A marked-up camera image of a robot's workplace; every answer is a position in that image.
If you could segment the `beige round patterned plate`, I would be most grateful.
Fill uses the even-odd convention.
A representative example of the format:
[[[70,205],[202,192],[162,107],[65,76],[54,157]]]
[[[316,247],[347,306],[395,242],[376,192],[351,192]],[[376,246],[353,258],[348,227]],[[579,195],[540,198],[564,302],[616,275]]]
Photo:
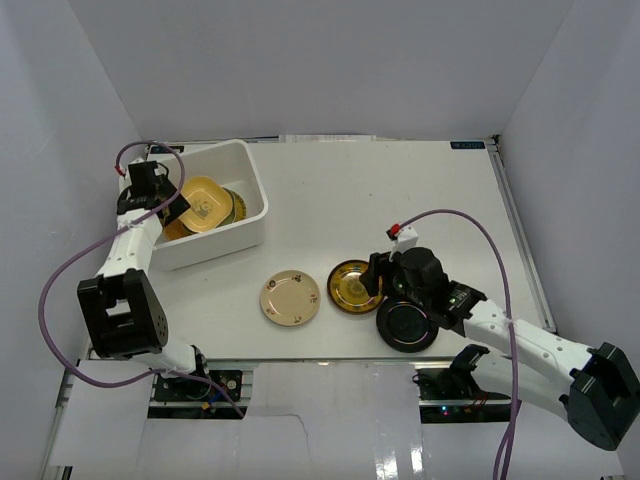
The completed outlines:
[[[266,281],[259,302],[262,312],[271,322],[283,327],[297,327],[315,317],[321,304],[321,292],[307,273],[284,270]]]

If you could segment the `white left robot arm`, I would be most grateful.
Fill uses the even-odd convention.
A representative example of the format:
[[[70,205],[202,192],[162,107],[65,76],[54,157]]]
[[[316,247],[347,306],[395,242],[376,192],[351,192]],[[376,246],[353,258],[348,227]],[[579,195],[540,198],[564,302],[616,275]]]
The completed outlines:
[[[189,208],[155,161],[133,163],[116,203],[121,231],[96,276],[77,287],[81,311],[98,357],[135,360],[168,377],[188,398],[211,387],[201,351],[170,336],[164,309],[148,278],[152,254],[163,228]]]

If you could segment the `yellow square panda dish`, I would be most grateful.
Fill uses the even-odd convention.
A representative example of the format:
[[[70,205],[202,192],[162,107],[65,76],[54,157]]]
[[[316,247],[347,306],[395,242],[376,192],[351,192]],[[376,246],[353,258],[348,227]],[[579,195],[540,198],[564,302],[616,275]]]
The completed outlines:
[[[233,208],[229,193],[206,176],[188,179],[181,194],[189,203],[189,208],[179,220],[194,233],[215,229],[230,215]]]

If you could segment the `green square panda dish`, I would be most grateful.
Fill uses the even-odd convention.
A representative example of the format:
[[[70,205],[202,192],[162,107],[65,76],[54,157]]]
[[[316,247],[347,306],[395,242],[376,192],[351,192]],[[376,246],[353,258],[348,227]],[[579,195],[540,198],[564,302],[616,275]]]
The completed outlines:
[[[223,226],[226,226],[226,225],[229,225],[229,224],[232,224],[232,223],[236,223],[234,221],[234,219],[235,219],[234,200],[233,200],[233,197],[229,193],[230,190],[231,189],[225,188],[225,191],[229,194],[229,196],[230,196],[230,198],[232,200],[232,209],[231,209],[229,215],[219,224],[219,227],[223,227]]]

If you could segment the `round orange woven plate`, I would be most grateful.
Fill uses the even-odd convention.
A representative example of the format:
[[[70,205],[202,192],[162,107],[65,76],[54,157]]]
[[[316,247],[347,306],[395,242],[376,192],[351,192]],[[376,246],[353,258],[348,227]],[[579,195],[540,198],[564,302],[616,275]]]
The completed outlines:
[[[168,241],[179,240],[188,237],[191,234],[191,232],[186,229],[179,220],[167,225],[163,229],[163,233]]]

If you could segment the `black round plate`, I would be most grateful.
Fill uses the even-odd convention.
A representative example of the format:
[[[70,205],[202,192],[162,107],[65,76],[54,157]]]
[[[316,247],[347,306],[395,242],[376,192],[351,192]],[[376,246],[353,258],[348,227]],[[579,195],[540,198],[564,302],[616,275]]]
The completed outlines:
[[[413,303],[386,298],[376,313],[376,327],[382,340],[393,350],[415,354],[436,340],[439,327]]]

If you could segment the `round green-rimmed bamboo plate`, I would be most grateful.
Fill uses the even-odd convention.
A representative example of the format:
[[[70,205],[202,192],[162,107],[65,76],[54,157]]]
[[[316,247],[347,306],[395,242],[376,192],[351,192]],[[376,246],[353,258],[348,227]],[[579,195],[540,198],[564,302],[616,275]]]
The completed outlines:
[[[235,212],[235,222],[239,222],[244,220],[247,217],[247,206],[246,202],[237,192],[230,190],[230,195],[234,200],[234,212]]]

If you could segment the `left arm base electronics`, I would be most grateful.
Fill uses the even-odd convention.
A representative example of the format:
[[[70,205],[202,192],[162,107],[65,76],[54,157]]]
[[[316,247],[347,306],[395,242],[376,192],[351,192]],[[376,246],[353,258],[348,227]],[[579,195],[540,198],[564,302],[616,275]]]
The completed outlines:
[[[244,375],[238,369],[210,370],[213,387],[184,378],[156,377],[148,416],[154,419],[241,420]]]

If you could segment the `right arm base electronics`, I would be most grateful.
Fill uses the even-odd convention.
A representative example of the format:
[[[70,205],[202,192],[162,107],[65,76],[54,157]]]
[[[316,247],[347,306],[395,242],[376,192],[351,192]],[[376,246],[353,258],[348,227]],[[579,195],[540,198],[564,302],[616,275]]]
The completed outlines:
[[[412,376],[423,425],[508,422],[510,398],[482,390],[471,374],[487,347],[467,346],[449,364],[429,364]]]

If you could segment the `yellow ornate round plate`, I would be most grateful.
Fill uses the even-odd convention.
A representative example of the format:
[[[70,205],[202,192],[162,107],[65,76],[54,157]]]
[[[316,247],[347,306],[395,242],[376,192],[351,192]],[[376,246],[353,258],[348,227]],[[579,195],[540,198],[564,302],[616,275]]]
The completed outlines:
[[[327,279],[327,292],[331,302],[350,315],[365,315],[375,311],[383,296],[370,296],[360,282],[360,275],[368,268],[365,260],[347,260],[336,265]]]

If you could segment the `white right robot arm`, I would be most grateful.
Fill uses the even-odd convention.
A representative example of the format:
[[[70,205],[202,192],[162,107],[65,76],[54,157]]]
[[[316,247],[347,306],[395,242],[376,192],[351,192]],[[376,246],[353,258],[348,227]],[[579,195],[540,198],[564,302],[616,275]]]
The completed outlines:
[[[619,447],[639,416],[639,379],[620,348],[591,347],[508,319],[484,293],[449,279],[427,248],[374,253],[360,281],[369,295],[407,302],[470,340],[452,365],[452,388],[463,398],[516,387],[521,401],[606,451]]]

